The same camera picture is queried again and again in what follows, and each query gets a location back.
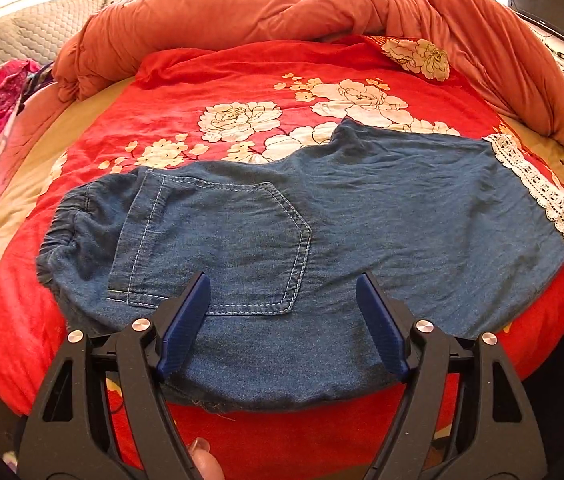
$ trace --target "white flower print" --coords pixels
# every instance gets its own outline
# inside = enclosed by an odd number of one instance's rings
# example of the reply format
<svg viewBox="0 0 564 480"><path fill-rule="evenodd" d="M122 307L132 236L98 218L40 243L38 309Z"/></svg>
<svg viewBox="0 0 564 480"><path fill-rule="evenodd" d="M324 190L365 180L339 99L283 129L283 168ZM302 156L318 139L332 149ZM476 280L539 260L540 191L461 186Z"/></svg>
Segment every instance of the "white flower print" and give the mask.
<svg viewBox="0 0 564 480"><path fill-rule="evenodd" d="M315 97L311 92L296 92L296 101L304 101L305 103L310 103L315 101Z"/></svg>
<svg viewBox="0 0 564 480"><path fill-rule="evenodd" d="M264 141L266 150L262 153L262 157L266 160L280 160L305 146L325 144L329 142L337 126L338 124L333 122L318 124L313 128L300 126L288 135L269 137Z"/></svg>
<svg viewBox="0 0 564 480"><path fill-rule="evenodd" d="M389 38L382 46L387 57L403 69L422 73L427 79L444 81L449 76L446 51L427 40L394 40Z"/></svg>
<svg viewBox="0 0 564 480"><path fill-rule="evenodd" d="M364 85L345 79L339 84L318 84L313 95L326 97L328 102L319 102L312 110L325 117L351 117L368 126L387 128L393 123L409 124L413 117L403 110L408 105L400 98L387 95L376 86Z"/></svg>
<svg viewBox="0 0 564 480"><path fill-rule="evenodd" d="M282 110L277 104L266 101L261 103L231 103L206 107L200 116L198 125L206 132L202 138L209 142L235 142L246 140L255 132L268 132L280 126L278 117Z"/></svg>
<svg viewBox="0 0 564 480"><path fill-rule="evenodd" d="M166 139L156 140L151 146L144 149L134 165L161 169L167 166L177 166L184 162L184 157L180 154L187 149L188 146L184 142L172 142L172 140Z"/></svg>
<svg viewBox="0 0 564 480"><path fill-rule="evenodd" d="M265 164L268 162L268 160L259 153L252 152L252 146L255 146L255 142L252 142L251 140L234 144L227 150L226 157L223 157L222 160L244 162L247 164Z"/></svg>
<svg viewBox="0 0 564 480"><path fill-rule="evenodd" d="M460 136L460 132L454 128L450 128L446 123L435 121L434 124L431 124L424 119L414 119L410 124L394 124L391 128L392 130L411 132L414 134L445 134L457 137Z"/></svg>
<svg viewBox="0 0 564 480"><path fill-rule="evenodd" d="M193 148L188 150L191 155L204 155L209 149L207 144L196 144Z"/></svg>
<svg viewBox="0 0 564 480"><path fill-rule="evenodd" d="M51 186L53 181L56 178L58 178L60 175L62 175L62 166L64 165L65 162L66 162L66 152L60 155L60 157L53 163L53 166L51 167L51 172L49 173L49 176L44 181L40 195L44 195L44 193L48 191L48 188Z"/></svg>

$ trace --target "white lace trim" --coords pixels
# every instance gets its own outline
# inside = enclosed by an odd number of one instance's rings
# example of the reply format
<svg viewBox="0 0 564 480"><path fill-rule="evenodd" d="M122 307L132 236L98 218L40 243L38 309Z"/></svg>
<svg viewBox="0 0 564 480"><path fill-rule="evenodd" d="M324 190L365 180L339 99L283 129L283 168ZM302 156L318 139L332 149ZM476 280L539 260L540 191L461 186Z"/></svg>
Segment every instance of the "white lace trim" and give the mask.
<svg viewBox="0 0 564 480"><path fill-rule="evenodd" d="M491 143L493 153L502 165L520 178L531 196L544 209L546 217L564 237L564 192L524 158L511 136L493 134L484 137L484 140Z"/></svg>

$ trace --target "fingernail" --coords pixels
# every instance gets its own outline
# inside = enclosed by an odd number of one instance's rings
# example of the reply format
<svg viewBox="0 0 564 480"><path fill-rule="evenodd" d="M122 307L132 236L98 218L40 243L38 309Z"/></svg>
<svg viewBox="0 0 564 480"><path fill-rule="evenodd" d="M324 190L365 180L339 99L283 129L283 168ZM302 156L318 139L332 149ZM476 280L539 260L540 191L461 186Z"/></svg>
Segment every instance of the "fingernail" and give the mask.
<svg viewBox="0 0 564 480"><path fill-rule="evenodd" d="M202 449L206 452L209 452L211 450L211 445L207 442L206 439L198 436L197 439L193 441L193 444L188 447L188 452L193 454L193 452L197 449Z"/></svg>

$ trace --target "clamp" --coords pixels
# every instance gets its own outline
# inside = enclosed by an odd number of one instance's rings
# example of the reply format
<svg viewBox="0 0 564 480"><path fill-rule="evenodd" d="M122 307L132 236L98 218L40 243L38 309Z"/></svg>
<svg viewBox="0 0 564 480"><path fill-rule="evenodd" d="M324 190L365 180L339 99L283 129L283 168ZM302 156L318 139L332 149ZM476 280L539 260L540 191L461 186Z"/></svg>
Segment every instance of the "clamp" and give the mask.
<svg viewBox="0 0 564 480"><path fill-rule="evenodd" d="M530 403L491 333L446 335L388 298L370 272L356 284L358 307L386 370L407 383L392 426L364 480L540 480L544 448ZM22 480L202 480L176 430L160 384L177 373L210 302L198 272L151 319L89 338L74 330L60 347L25 427ZM122 462L105 375L118 372L143 470ZM460 374L450 445L424 469L448 373Z"/></svg>

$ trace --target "blue denim fabric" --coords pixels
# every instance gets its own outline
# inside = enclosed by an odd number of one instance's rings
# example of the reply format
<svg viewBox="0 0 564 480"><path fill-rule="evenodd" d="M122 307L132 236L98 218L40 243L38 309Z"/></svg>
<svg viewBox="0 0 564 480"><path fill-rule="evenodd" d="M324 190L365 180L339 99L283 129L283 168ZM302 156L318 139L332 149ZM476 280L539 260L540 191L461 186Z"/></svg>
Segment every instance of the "blue denim fabric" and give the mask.
<svg viewBox="0 0 564 480"><path fill-rule="evenodd" d="M345 120L264 165L138 168L67 193L38 257L69 326L121 329L194 272L212 306L166 396L287 410L376 391L386 373L355 300L371 269L449 334L498 330L564 263L564 240L484 140Z"/></svg>

